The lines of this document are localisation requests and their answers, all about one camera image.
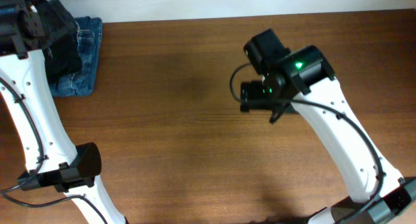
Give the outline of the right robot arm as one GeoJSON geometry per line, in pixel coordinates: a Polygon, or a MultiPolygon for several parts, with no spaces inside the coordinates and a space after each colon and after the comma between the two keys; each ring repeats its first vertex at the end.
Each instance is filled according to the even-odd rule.
{"type": "Polygon", "coordinates": [[[242,83],[240,109],[269,110],[271,122],[288,108],[299,113],[347,187],[346,198],[297,223],[388,223],[415,202],[415,179],[403,177],[377,149],[317,47],[292,52],[277,43],[249,42],[244,52],[261,80],[242,83]]]}

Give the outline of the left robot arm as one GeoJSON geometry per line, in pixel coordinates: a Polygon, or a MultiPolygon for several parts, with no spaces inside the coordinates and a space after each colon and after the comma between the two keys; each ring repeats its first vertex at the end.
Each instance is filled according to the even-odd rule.
{"type": "Polygon", "coordinates": [[[59,0],[1,0],[1,95],[25,155],[17,188],[52,186],[87,222],[126,223],[101,180],[97,145],[71,142],[49,89],[44,50],[76,30],[59,0]]]}

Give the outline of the black Nike t-shirt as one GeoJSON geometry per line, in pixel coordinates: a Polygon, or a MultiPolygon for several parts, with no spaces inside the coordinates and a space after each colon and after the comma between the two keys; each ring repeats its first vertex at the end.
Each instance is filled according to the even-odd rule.
{"type": "Polygon", "coordinates": [[[47,82],[56,84],[65,75],[82,68],[75,39],[79,27],[59,0],[40,0],[36,8],[45,33],[42,50],[47,82]]]}

